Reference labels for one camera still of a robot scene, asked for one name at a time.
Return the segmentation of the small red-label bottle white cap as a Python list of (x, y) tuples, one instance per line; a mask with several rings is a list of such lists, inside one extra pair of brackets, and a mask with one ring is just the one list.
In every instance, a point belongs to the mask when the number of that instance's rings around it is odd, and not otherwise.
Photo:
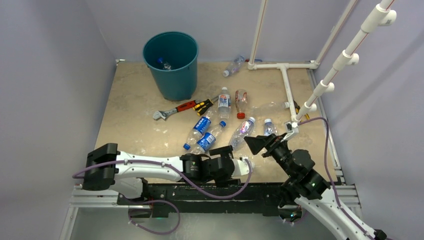
[(228, 145), (232, 146), (233, 151), (243, 147), (245, 143), (244, 138), (248, 137), (255, 127), (256, 119), (254, 117), (249, 117), (247, 120), (243, 121), (240, 126), (232, 134)]

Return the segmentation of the large Pepsi bottle blue cap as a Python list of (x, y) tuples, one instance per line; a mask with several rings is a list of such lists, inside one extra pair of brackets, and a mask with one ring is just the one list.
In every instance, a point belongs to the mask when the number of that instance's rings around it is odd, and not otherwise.
[(166, 60), (164, 60), (163, 57), (159, 57), (156, 62), (160, 65), (160, 67), (163, 70), (165, 70), (165, 71), (172, 70), (172, 66)]

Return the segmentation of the large clear crushed bottle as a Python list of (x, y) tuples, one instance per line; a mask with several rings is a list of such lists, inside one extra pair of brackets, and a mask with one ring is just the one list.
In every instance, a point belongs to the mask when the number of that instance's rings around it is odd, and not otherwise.
[(252, 170), (254, 170), (255, 169), (255, 163), (254, 162), (252, 162), (251, 160), (249, 160), (249, 159), (245, 159), (245, 162), (247, 163), (247, 164), (249, 164), (250, 165), (250, 168), (252, 169)]

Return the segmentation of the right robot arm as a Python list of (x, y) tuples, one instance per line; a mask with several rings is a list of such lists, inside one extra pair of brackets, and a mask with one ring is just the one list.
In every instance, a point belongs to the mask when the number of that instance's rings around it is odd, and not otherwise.
[(281, 189), (281, 204), (296, 203), (321, 222), (338, 240), (386, 240), (387, 234), (374, 229), (355, 215), (336, 193), (336, 188), (313, 169), (315, 162), (305, 149), (291, 151), (283, 135), (244, 138), (251, 153), (262, 149), (288, 175)]

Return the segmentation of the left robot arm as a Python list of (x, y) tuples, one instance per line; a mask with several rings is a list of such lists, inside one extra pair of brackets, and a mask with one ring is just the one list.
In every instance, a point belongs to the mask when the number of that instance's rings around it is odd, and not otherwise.
[(154, 178), (172, 182), (207, 183), (223, 185), (233, 177), (248, 175), (247, 160), (235, 159), (232, 147), (214, 149), (213, 156), (186, 153), (173, 157), (134, 155), (118, 150), (118, 144), (107, 143), (87, 155), (86, 169), (79, 174), (82, 189), (87, 191), (111, 190), (129, 192), (138, 205), (146, 203), (149, 191), (141, 179)]

